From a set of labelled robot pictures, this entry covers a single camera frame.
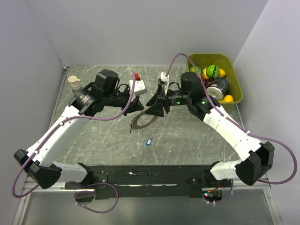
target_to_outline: white wall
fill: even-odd
[[[240,104],[245,126],[255,134],[287,143],[300,159],[300,1],[269,0],[234,67],[244,99]],[[275,146],[269,179],[291,174],[287,151]],[[300,224],[300,175],[289,183],[272,186],[284,225]]]
[[[10,193],[18,148],[47,130],[63,67],[24,0],[0,2],[0,218],[11,224],[19,203]],[[18,193],[24,177],[18,183]]]
[[[220,52],[234,61],[267,2],[27,1],[64,66],[169,64],[179,52]]]

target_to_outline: small blue object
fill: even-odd
[[[151,145],[151,143],[152,143],[152,139],[151,139],[151,138],[149,138],[149,139],[147,140],[147,142],[146,142],[146,145],[147,145],[147,146],[150,146],[150,145]]]

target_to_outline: gray marble table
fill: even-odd
[[[85,86],[95,80],[97,72],[109,69],[117,72],[120,83],[128,83],[131,71],[136,71],[144,80],[148,93],[141,96],[144,106],[157,89],[157,72],[167,66],[72,66],[66,75],[76,75]],[[173,66],[170,81],[180,83],[185,66]],[[73,93],[67,80],[63,85],[54,121],[56,121]],[[119,108],[106,107],[97,117],[116,115]],[[237,109],[230,115],[240,123]],[[171,107],[169,114],[159,118],[154,126],[140,133],[130,133],[129,124],[138,112],[121,116],[112,121],[90,121],[81,127],[57,157],[58,162],[88,165],[207,165],[215,161],[238,159],[233,148],[208,125],[193,116],[186,106]],[[146,146],[153,138],[151,146]]]

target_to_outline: olive green tray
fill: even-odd
[[[224,102],[221,105],[226,111],[232,109],[235,104],[238,104],[243,99],[243,92],[240,88],[240,83],[236,77],[233,65],[229,58],[222,54],[215,53],[199,53],[190,55],[191,60],[194,62],[195,66],[206,68],[211,64],[217,65],[220,69],[226,72],[225,78],[229,81],[230,87],[227,94],[232,95],[234,102]],[[186,70],[192,67],[192,64],[187,60]]]

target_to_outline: yellow fruit toy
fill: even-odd
[[[206,68],[203,69],[202,74],[206,80],[209,79],[209,77],[206,75]]]
[[[220,77],[225,77],[226,76],[226,73],[224,70],[220,69],[220,73],[219,73],[219,76]]]
[[[234,100],[231,95],[225,95],[224,98],[219,102],[234,102]]]

